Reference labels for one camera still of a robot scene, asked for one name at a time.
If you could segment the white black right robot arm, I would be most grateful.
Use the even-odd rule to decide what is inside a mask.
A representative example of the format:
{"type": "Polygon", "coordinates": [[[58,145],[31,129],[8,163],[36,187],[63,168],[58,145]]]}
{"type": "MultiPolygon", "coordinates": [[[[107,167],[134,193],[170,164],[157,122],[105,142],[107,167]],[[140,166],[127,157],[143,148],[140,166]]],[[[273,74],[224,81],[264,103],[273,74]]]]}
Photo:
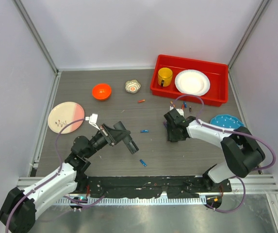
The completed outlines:
{"type": "Polygon", "coordinates": [[[224,180],[246,177],[265,159],[263,150],[246,127],[217,127],[193,116],[185,118],[175,108],[167,112],[164,118],[169,142],[193,138],[223,151],[225,161],[212,166],[202,175],[203,187],[209,192],[215,191],[224,180]]]}

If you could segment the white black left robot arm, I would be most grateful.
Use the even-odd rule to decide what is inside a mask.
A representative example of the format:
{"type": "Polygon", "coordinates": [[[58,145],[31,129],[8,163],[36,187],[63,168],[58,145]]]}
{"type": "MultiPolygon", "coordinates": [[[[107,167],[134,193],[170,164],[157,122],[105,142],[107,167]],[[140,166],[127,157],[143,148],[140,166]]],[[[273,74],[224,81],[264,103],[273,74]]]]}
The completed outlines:
{"type": "Polygon", "coordinates": [[[138,152],[130,131],[120,121],[112,128],[100,125],[91,139],[76,137],[71,153],[55,171],[25,189],[15,187],[9,191],[0,209],[0,221],[5,225],[5,232],[26,233],[58,199],[72,192],[83,193],[87,187],[85,171],[91,164],[88,158],[104,146],[115,146],[121,141],[131,154],[138,152]]]}

